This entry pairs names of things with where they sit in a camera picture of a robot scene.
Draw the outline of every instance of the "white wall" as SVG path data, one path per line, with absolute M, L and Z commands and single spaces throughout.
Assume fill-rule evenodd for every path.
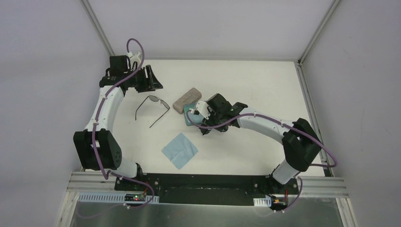
M 2 1 L 0 33 L 0 225 L 50 227 L 108 57 L 78 0 Z
M 332 0 L 90 0 L 117 54 L 131 36 L 148 59 L 301 57 Z
M 361 227 L 401 222 L 400 12 L 399 0 L 343 1 L 304 64 Z

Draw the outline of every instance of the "purple cable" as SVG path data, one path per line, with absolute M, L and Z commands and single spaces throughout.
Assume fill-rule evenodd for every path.
M 301 192 L 302 192 L 302 187 L 303 187 L 303 185 L 304 185 L 304 183 L 302 182 L 302 178 L 301 177 L 298 177 L 298 179 L 299 179 L 299 181 L 301 182 L 301 185 L 299 186 L 299 192 L 298 192 L 298 195 L 296 195 L 296 197 L 295 197 L 295 199 L 294 199 L 294 201 L 292 201 L 292 203 L 291 204 L 289 204 L 284 210 L 285 211 L 287 211 L 288 210 L 288 208 L 289 207 L 291 207 L 297 200 L 298 200 L 298 198 L 301 196 Z
M 102 214 L 105 213 L 106 211 L 109 211 L 109 210 L 111 210 L 111 209 L 113 209 L 113 208 L 115 208 L 115 207 L 119 207 L 119 206 L 122 206 L 122 203 L 114 204 L 113 206 L 110 206 L 110 207 L 108 207 L 107 209 L 102 210 L 101 212 L 99 212 L 99 213 L 97 213 L 97 214 L 94 214 L 94 215 L 82 216 L 82 215 L 78 212 L 79 204 L 77 204 L 77 207 L 75 208 L 75 215 L 76 215 L 77 217 L 81 218 L 81 219 L 96 218 L 97 216 L 102 215 Z
M 121 83 L 123 83 L 124 81 L 130 79 L 132 76 L 135 75 L 135 73 L 137 73 L 137 72 L 142 68 L 143 61 L 144 61 L 144 59 L 145 59 L 145 51 L 143 50 L 143 46 L 140 44 L 140 42 L 139 42 L 137 39 L 131 38 L 131 39 L 129 39 L 129 40 L 127 41 L 127 52 L 130 52 L 130 50 L 129 50 L 129 48 L 128 48 L 128 45 L 130 44 L 130 41 L 132 41 L 132 40 L 135 41 L 135 42 L 139 45 L 140 50 L 141 50 L 141 52 L 142 52 L 142 60 L 140 61 L 139 66 L 134 70 L 134 72 L 132 72 L 129 76 L 127 76 L 126 78 L 124 78 L 124 79 L 120 80 L 119 82 L 117 82 L 116 84 L 114 84 L 114 85 L 106 92 L 105 97 L 102 99 L 102 101 L 100 102 L 99 107 L 98 107 L 98 109 L 97 109 L 96 116 L 95 116 L 95 121 L 96 121 L 96 122 L 99 120 L 99 115 L 100 115 L 100 112 L 101 112 L 101 110 L 102 110 L 103 104 L 105 103 L 105 101 L 106 101 L 106 99 L 107 99 L 107 96 L 110 94 L 110 92 L 111 92 L 114 88 L 116 88 L 117 86 L 119 86 Z M 97 163 L 99 164 L 99 168 L 100 168 L 100 171 L 101 171 L 102 174 L 103 174 L 103 177 L 107 180 L 107 179 L 109 179 L 109 174 L 111 173 L 111 174 L 114 175 L 114 176 L 117 176 L 117 177 L 120 177 L 120 178 L 122 177 L 122 178 L 125 179 L 125 180 L 132 181 L 132 182 L 139 183 L 139 184 L 143 184 L 143 185 L 147 186 L 148 188 L 150 188 L 150 190 L 152 191 L 152 199 L 150 199 L 149 201 L 143 203 L 143 204 L 140 205 L 140 206 L 135 207 L 135 209 L 136 209 L 136 208 L 141 208 L 141 207 L 143 207 L 143 206 L 146 206 L 148 203 L 150 203 L 151 201 L 153 201 L 153 198 L 154 198 L 154 196 L 155 196 L 155 191 L 153 190 L 152 186 L 150 186 L 149 184 L 147 184 L 147 183 L 145 183 L 145 182 L 142 182 L 142 181 L 137 181 L 137 180 L 131 179 L 131 178 L 126 177 L 126 176 L 121 176 L 121 175 L 115 174 L 115 173 L 113 173 L 113 172 L 111 172 L 111 171 L 108 171 L 108 172 L 106 173 L 105 169 L 103 168 L 103 164 L 102 164 L 102 161 L 101 161 L 100 156 L 99 156 L 99 152 L 97 151 L 97 147 L 96 147 L 96 139 L 95 139 L 96 126 L 97 126 L 97 123 L 93 123 L 93 129 L 92 129 L 92 144 L 93 144 L 93 151 L 95 152 L 96 160 L 97 160 Z
M 253 113 L 244 113 L 244 114 L 240 114 L 240 115 L 238 115 L 238 116 L 235 116 L 235 117 L 231 118 L 230 120 L 228 120 L 228 121 L 226 121 L 226 122 L 224 122 L 224 123 L 215 125 L 215 126 L 202 126 L 202 125 L 196 124 L 195 122 L 192 121 L 192 119 L 191 119 L 191 118 L 189 117 L 189 115 L 188 115 L 189 112 L 190 112 L 190 110 L 188 110 L 188 111 L 185 113 L 185 114 L 187 115 L 188 120 L 189 120 L 193 125 L 195 125 L 195 126 L 198 127 L 198 128 L 201 128 L 201 129 L 216 129 L 216 128 L 220 128 L 221 126 L 224 126 L 224 125 L 226 125 L 226 124 L 229 124 L 230 122 L 232 122 L 232 121 L 234 121 L 234 120 L 236 120 L 236 119 L 238 119 L 238 118 L 240 118 L 240 117 L 245 117 L 245 116 L 261 117 L 261 118 L 264 118 L 264 119 L 266 119 L 266 120 L 269 120 L 269 121 L 271 121 L 271 122 L 274 122 L 274 123 L 276 123 L 276 124 L 281 125 L 281 122 L 280 122 L 279 120 L 276 120 L 276 119 L 271 118 L 271 117 L 269 117 L 269 116 L 265 116 L 265 115 L 263 115 L 263 114 L 258 114 L 258 113 L 256 113 L 256 114 L 253 114 Z M 317 139 L 315 139 L 313 136 L 311 136 L 311 135 L 309 135 L 309 134 L 307 134 L 307 133 L 305 133 L 305 132 L 303 132 L 303 131 L 301 131 L 301 130 L 299 130 L 299 129 L 296 129 L 296 128 L 294 128 L 294 127 L 291 127 L 291 126 L 289 126 L 289 125 L 287 125 L 287 124 L 285 124 L 285 123 L 283 124 L 283 127 L 286 127 L 286 128 L 288 128 L 288 129 L 290 129 L 290 130 L 293 130 L 293 131 L 295 131 L 295 132 L 297 132 L 297 133 L 299 133 L 299 134 L 301 134 L 301 135 L 307 137 L 308 139 L 312 140 L 315 144 L 317 144 L 317 145 L 318 145 L 319 147 L 321 147 L 324 151 L 326 151 L 327 154 L 328 154 L 328 155 L 333 159 L 333 161 L 334 161 L 334 164 L 333 164 L 333 165 L 311 164 L 311 166 L 320 166 L 320 167 L 336 167 L 336 166 L 337 166 L 337 159 L 336 159 L 336 157 L 329 151 L 329 149 L 328 149 L 327 147 L 325 147 L 321 142 L 319 142 L 319 141 L 318 141 Z
M 123 83 L 123 82 L 125 82 L 126 80 L 130 79 L 133 75 L 135 75 L 135 73 L 137 73 L 137 72 L 140 70 L 140 68 L 142 68 L 143 60 L 145 59 L 145 51 L 143 50 L 143 46 L 140 44 L 140 42 L 139 42 L 137 39 L 131 38 L 131 39 L 129 39 L 129 40 L 127 41 L 127 52 L 130 52 L 130 50 L 129 50 L 129 48 L 128 48 L 128 45 L 130 44 L 130 41 L 132 41 L 132 40 L 135 41 L 135 42 L 139 45 L 140 50 L 141 50 L 141 52 L 142 52 L 142 60 L 140 61 L 139 66 L 137 67 L 136 70 L 134 70 L 134 72 L 132 72 L 129 76 L 127 76 L 126 78 L 124 78 L 124 79 L 120 80 L 119 82 L 117 82 L 116 84 L 114 84 L 114 85 L 106 92 L 105 97 L 102 99 L 102 101 L 100 102 L 99 107 L 98 107 L 98 109 L 97 109 L 96 116 L 95 116 L 95 121 L 96 121 L 96 122 L 99 120 L 100 112 L 101 112 L 101 110 L 102 110 L 103 104 L 105 103 L 105 101 L 106 101 L 107 96 L 109 95 L 109 93 L 110 93 L 114 88 L 116 88 L 118 85 L 120 85 L 121 83 Z M 93 123 L 93 129 L 92 129 L 92 144 L 96 144 L 96 139 L 95 139 L 96 126 L 97 126 L 97 123 Z M 99 152 L 97 151 L 97 147 L 96 147 L 96 146 L 93 146 L 93 151 L 95 152 L 96 160 L 97 160 L 97 163 L 99 164 L 99 168 L 100 168 L 100 171 L 101 171 L 102 174 L 103 174 L 103 177 L 105 177 L 106 180 L 109 179 L 109 173 L 106 174 L 106 171 L 105 171 L 105 169 L 103 168 L 103 164 L 102 164 L 102 161 L 100 160 Z

